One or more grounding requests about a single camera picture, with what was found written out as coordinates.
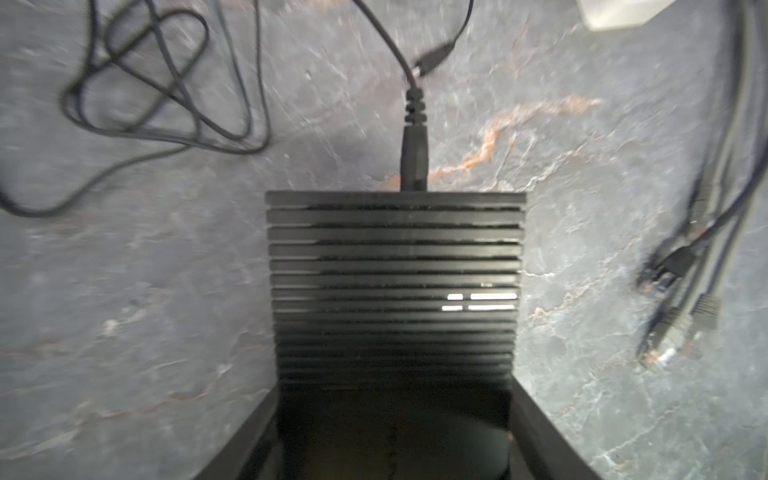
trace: cable connector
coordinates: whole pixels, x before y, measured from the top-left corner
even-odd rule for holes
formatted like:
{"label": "cable connector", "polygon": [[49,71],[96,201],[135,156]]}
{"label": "cable connector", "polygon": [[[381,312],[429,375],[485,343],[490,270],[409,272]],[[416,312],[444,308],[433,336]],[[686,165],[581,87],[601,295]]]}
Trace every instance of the cable connector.
{"label": "cable connector", "polygon": [[694,359],[701,359],[706,353],[717,347],[717,327],[723,315],[723,301],[710,293],[699,295],[691,311],[693,324],[688,333],[688,345],[684,354]]}
{"label": "cable connector", "polygon": [[717,209],[717,198],[720,196],[720,186],[702,183],[696,190],[694,201],[690,204],[688,218],[688,240],[697,239],[712,220],[713,212]]}
{"label": "cable connector", "polygon": [[648,367],[666,366],[670,359],[686,346],[688,330],[692,324],[691,315],[679,308],[670,308],[662,313],[645,338],[640,355],[641,363]]}
{"label": "cable connector", "polygon": [[713,332],[720,324],[723,315],[723,301],[715,295],[702,293],[691,311],[694,328],[702,332]]}
{"label": "cable connector", "polygon": [[455,41],[449,41],[419,57],[413,70],[411,70],[413,76],[419,78],[428,75],[429,72],[435,70],[451,54],[455,46]]}
{"label": "cable connector", "polygon": [[641,282],[641,290],[664,296],[677,281],[690,272],[698,255],[690,247],[681,247],[667,255]]}
{"label": "cable connector", "polygon": [[406,126],[402,130],[400,155],[400,190],[426,191],[429,175],[429,136],[424,113],[424,92],[411,88],[406,92]]}

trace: white object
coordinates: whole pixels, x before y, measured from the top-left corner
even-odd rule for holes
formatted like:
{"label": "white object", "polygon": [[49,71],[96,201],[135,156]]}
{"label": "white object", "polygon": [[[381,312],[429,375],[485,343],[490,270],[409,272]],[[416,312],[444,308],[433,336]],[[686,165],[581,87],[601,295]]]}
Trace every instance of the white object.
{"label": "white object", "polygon": [[581,17],[592,31],[642,25],[674,0],[577,0]]}

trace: ribbed black casing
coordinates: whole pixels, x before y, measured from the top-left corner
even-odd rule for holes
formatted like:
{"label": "ribbed black casing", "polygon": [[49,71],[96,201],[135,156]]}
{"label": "ribbed black casing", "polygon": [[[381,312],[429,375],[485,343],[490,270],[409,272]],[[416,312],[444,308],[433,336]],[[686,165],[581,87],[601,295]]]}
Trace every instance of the ribbed black casing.
{"label": "ribbed black casing", "polygon": [[509,381],[524,194],[285,191],[266,203],[281,387]]}

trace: gray marble surface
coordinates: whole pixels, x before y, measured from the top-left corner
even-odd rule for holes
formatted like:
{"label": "gray marble surface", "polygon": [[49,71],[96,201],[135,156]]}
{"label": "gray marble surface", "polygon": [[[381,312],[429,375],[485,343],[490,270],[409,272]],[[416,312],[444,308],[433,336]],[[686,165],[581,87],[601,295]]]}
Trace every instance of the gray marble surface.
{"label": "gray marble surface", "polygon": [[[224,4],[252,58],[250,3]],[[371,4],[409,58],[465,12],[463,0]],[[726,117],[729,4],[678,0],[598,35],[574,0],[480,0],[423,82],[431,189],[529,192],[516,375],[606,479],[766,478],[767,202],[726,288],[720,348],[663,372],[634,359],[655,310],[634,279],[682,221]],[[207,14],[204,0],[161,5]],[[116,176],[55,220],[0,214],[3,479],[191,478],[274,383],[263,192],[392,188],[404,87],[380,39],[342,0],[270,0],[263,17],[266,153],[192,151]],[[19,200],[52,203],[157,147],[57,112],[83,55],[84,2],[6,0],[0,22],[2,183]],[[169,29],[182,51],[197,34]],[[163,74],[151,46],[134,60]],[[193,93],[236,127],[226,70],[206,63]],[[89,108],[120,120],[145,93],[105,75]],[[173,110],[162,121],[188,125]]]}

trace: power cable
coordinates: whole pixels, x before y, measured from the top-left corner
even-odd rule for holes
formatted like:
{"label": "power cable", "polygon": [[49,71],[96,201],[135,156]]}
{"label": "power cable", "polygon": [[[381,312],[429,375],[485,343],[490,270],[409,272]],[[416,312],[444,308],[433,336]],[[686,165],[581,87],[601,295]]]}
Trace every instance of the power cable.
{"label": "power cable", "polygon": [[[146,5],[149,11],[149,25],[143,27],[136,35],[134,35],[132,38],[129,38],[121,45],[117,45],[114,41],[116,31],[119,30],[123,23],[127,21],[129,14],[142,2]],[[214,4],[218,4],[218,0],[212,0],[212,2],[214,2]],[[214,17],[218,16],[217,26],[223,33],[224,44],[228,53],[228,55],[224,55],[224,58],[227,62],[228,68],[230,69],[230,76],[232,76],[235,83],[236,93],[240,98],[241,104],[243,105],[243,119],[245,120],[245,126],[243,131],[240,133],[232,133],[228,131],[211,120],[208,116],[202,114],[195,105],[194,100],[186,86],[186,79],[194,70],[194,67],[198,64],[205,49],[209,45],[210,29],[208,28],[208,24],[202,15],[185,8],[175,8],[160,14],[157,12],[157,7],[154,3],[154,0],[131,0],[124,7],[118,10],[115,16],[106,25],[104,33],[100,34],[100,13],[98,9],[98,2],[97,0],[88,0],[88,46],[85,60],[81,67],[80,74],[68,87],[66,87],[66,89],[64,89],[61,94],[61,101],[59,104],[61,113],[80,128],[95,134],[103,135],[105,137],[130,138],[142,141],[160,141],[177,144],[180,146],[142,155],[140,157],[131,158],[106,168],[93,176],[90,180],[86,181],[81,187],[79,187],[73,193],[69,194],[64,200],[55,204],[53,207],[24,207],[15,202],[6,192],[0,189],[0,208],[18,217],[55,217],[74,207],[91,188],[95,187],[105,178],[132,165],[179,154],[189,149],[190,147],[197,147],[209,151],[234,155],[252,155],[263,151],[270,142],[271,122],[269,110],[266,105],[266,95],[264,93],[261,67],[261,16],[258,0],[253,0],[253,10],[256,23],[256,75],[259,98],[264,115],[264,134],[257,146],[231,147],[225,144],[209,141],[203,136],[204,125],[230,141],[242,141],[246,137],[250,136],[253,131],[253,115],[251,114],[250,110],[250,102],[248,101],[247,95],[245,93],[245,84],[243,83],[242,75],[240,74],[237,56],[234,53],[232,38],[229,35],[226,23],[221,18],[220,6],[214,8]],[[173,58],[170,55],[166,39],[161,29],[163,23],[172,18],[191,18],[199,22],[204,30],[203,39],[197,45],[195,45],[192,57],[180,68],[176,66]],[[129,54],[137,50],[141,42],[143,42],[145,38],[149,37],[149,35],[153,35],[157,41],[157,46],[161,51],[164,63],[170,72],[172,81],[168,85],[157,83],[151,78],[133,69],[124,61],[124,59]],[[107,52],[107,57],[104,60],[99,61],[96,59],[96,50],[98,47],[98,39],[100,37],[103,39],[104,50]],[[108,70],[109,68],[120,68],[131,77],[136,78],[137,80],[159,92],[159,95],[155,101],[142,115],[140,115],[138,120],[122,128],[99,127],[91,122],[88,119],[88,116],[85,114],[84,104],[86,100],[86,91],[88,89],[88,85],[100,73]],[[161,133],[151,130],[147,127],[149,123],[157,116],[157,113],[160,111],[160,109],[168,101],[176,102],[182,108],[187,110],[191,115],[194,122],[194,131],[190,135],[185,137],[183,135]]]}

